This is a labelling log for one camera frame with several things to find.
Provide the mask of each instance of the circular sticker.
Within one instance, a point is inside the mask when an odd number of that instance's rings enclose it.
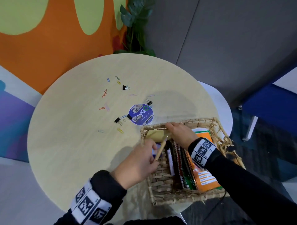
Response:
[[[133,105],[129,110],[129,115],[132,117],[131,121],[140,126],[149,124],[154,118],[152,108],[146,104]]]

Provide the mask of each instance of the wall mural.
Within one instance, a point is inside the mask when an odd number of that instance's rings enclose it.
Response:
[[[36,104],[65,72],[124,49],[126,0],[0,2],[0,157],[28,161]]]

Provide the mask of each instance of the hand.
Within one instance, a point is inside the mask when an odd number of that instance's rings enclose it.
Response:
[[[180,123],[166,123],[165,126],[171,133],[173,140],[182,148],[188,149],[198,136],[187,126]]]
[[[151,149],[157,150],[152,139],[145,140],[144,145],[137,145],[128,157],[111,172],[113,178],[126,190],[146,179],[154,172],[159,162],[154,161]]]

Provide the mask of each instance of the black sleeve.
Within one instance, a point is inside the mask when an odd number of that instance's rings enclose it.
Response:
[[[93,190],[99,195],[99,197],[112,205],[111,209],[101,222],[101,224],[104,224],[111,220],[117,212],[123,202],[123,198],[127,194],[127,190],[116,182],[116,180],[106,170],[101,170],[95,173],[90,182]],[[64,216],[58,219],[55,225],[78,225],[78,222],[76,222],[71,214],[71,210],[69,209]]]
[[[201,139],[188,148],[191,154]],[[297,205],[267,183],[225,158],[215,149],[205,168],[231,198],[257,224],[290,224],[296,220]]]

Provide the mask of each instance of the black and white wristband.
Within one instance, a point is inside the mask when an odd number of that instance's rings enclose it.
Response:
[[[101,224],[112,205],[101,199],[88,181],[71,203],[71,212],[79,224]]]
[[[213,151],[216,149],[216,146],[211,143],[208,139],[202,138],[195,146],[191,153],[191,158],[193,160],[193,163],[195,163],[197,166],[205,167],[205,164],[210,157],[210,155],[213,153]]]

